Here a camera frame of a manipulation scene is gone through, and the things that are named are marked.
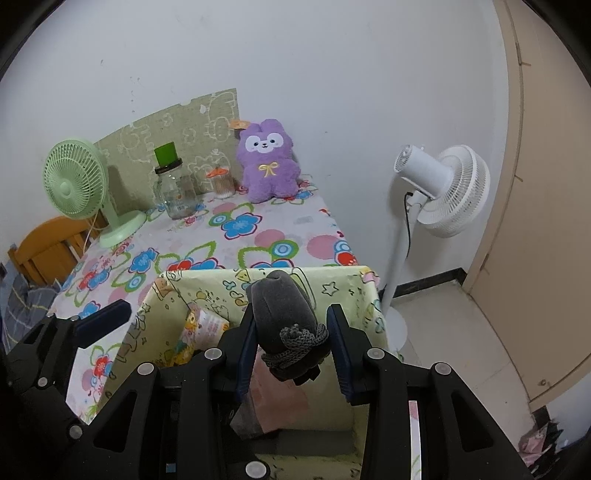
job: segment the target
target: chair backrest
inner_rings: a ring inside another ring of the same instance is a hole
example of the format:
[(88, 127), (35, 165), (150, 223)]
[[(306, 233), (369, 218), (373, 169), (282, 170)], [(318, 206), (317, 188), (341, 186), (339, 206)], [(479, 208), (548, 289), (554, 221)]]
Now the chair backrest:
[[(52, 218), (29, 233), (18, 248), (11, 248), (8, 256), (29, 282), (44, 286), (57, 279), (63, 283), (83, 255), (88, 230), (86, 220)], [(98, 233), (94, 229), (90, 236), (96, 238)]]

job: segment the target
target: plush toy eye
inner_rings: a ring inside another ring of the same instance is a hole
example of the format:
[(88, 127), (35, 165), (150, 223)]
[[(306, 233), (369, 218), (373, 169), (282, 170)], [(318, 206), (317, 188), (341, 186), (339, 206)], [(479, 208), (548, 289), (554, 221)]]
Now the plush toy eye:
[(280, 147), (283, 145), (283, 137), (281, 136), (281, 134), (278, 134), (275, 132), (272, 134), (268, 134), (267, 140), (269, 141), (270, 144), (273, 145), (274, 148), (277, 148), (277, 147)]
[(256, 135), (251, 135), (250, 137), (248, 137), (244, 142), (244, 147), (246, 148), (246, 151), (254, 152), (260, 141), (261, 139)]

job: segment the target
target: plaid bedding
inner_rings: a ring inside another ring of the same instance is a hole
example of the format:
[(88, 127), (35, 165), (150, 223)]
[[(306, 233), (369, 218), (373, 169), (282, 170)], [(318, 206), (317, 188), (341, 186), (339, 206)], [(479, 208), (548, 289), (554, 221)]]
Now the plaid bedding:
[(52, 287), (31, 288), (18, 274), (10, 289), (8, 304), (2, 309), (2, 346), (8, 353), (46, 314), (57, 290)]

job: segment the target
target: table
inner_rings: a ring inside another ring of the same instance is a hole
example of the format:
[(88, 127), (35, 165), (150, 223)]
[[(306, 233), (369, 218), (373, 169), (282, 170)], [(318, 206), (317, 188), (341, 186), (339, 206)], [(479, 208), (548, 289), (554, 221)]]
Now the table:
[[(281, 268), (356, 265), (344, 235), (311, 178), (297, 195), (253, 205), (240, 189), (230, 199), (207, 193), (196, 212), (171, 220), (164, 205), (149, 210), (146, 223), (121, 244), (87, 250), (64, 282), (50, 313), (82, 318), (118, 300), (132, 316), (164, 271), (212, 268)], [(66, 402), (86, 423), (99, 398), (129, 323), (76, 355)]]

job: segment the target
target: door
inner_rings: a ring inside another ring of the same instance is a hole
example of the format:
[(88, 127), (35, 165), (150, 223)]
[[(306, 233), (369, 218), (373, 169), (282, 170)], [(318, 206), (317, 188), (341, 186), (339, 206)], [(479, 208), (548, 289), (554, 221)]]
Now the door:
[(591, 353), (591, 87), (542, 19), (519, 0), (508, 5), (521, 53), (521, 143), (470, 294), (530, 400), (546, 403)]

